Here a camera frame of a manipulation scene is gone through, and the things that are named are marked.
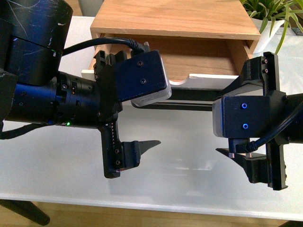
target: open drawer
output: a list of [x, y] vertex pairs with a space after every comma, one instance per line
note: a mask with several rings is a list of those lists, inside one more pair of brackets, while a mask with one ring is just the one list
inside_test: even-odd
[[[245, 60], [252, 58], [245, 41], [201, 39], [147, 35], [109, 35], [148, 42], [151, 50], [159, 50], [173, 87], [224, 89], [241, 73]], [[100, 45], [96, 51], [116, 54], [130, 51], [124, 45]]]

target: black cable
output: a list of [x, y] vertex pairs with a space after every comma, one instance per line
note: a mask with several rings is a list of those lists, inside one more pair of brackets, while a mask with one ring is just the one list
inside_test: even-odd
[[91, 46], [97, 46], [97, 45], [103, 45], [103, 44], [124, 44], [127, 45], [129, 48], [144, 52], [144, 46], [134, 39], [126, 39], [126, 38], [116, 38], [116, 37], [103, 37], [103, 38], [97, 38], [97, 39], [91, 39], [79, 44], [76, 44], [74, 46], [68, 47], [63, 50], [62, 56], [65, 56], [67, 54], [91, 47]]
[[280, 124], [269, 131], [264, 137], [252, 141], [249, 144], [237, 145], [237, 153], [250, 153], [258, 150], [259, 147], [271, 141], [275, 136], [282, 132], [291, 122], [294, 121], [295, 117], [303, 111], [303, 102], [301, 102]]
[[18, 136], [22, 136], [34, 129], [42, 128], [48, 126], [47, 124], [28, 124], [18, 129], [13, 129], [9, 131], [3, 130], [3, 122], [0, 124], [0, 140], [9, 140]]

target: wooden box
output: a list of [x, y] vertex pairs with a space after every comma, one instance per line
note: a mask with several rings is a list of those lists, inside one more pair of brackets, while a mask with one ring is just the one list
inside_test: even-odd
[[[93, 38], [149, 42], [175, 84], [189, 75], [239, 75], [260, 36], [239, 0], [105, 0], [90, 30]], [[129, 52], [122, 45], [98, 50]]]

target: table leg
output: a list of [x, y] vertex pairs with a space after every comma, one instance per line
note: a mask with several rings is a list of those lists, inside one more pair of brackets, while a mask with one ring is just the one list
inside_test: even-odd
[[42, 226], [46, 226], [50, 222], [49, 216], [29, 201], [0, 200], [0, 206], [22, 215]]
[[302, 221], [288, 221], [279, 227], [303, 227]]

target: wooden floor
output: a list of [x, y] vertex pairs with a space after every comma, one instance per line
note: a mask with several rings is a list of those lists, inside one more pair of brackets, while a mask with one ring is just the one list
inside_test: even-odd
[[[81, 16], [77, 0], [65, 0], [74, 16]], [[80, 205], [35, 203], [47, 213], [48, 227], [278, 227], [284, 220], [185, 214], [161, 211], [127, 210]], [[39, 226], [0, 207], [0, 227]]]

